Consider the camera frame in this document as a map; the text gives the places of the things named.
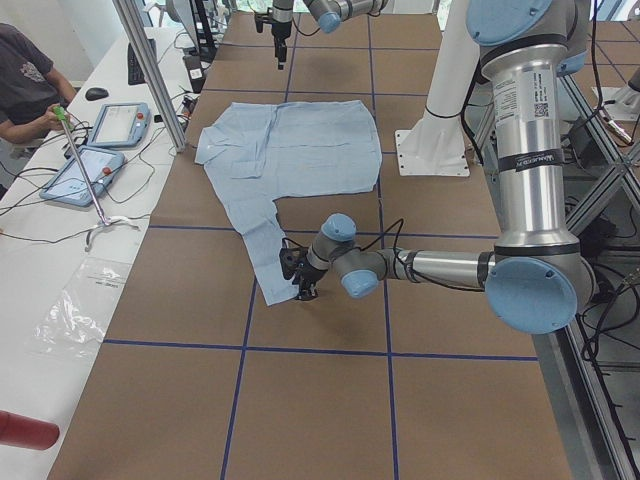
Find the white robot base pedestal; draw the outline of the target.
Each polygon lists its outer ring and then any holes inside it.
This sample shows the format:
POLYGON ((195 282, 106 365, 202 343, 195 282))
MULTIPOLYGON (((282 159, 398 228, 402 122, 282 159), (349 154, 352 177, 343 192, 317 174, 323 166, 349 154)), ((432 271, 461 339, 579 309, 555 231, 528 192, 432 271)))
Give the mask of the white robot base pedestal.
POLYGON ((451 4, 424 114, 412 129, 395 132, 402 176, 470 175, 461 120, 480 47, 467 30, 469 6, 465 0, 451 4))

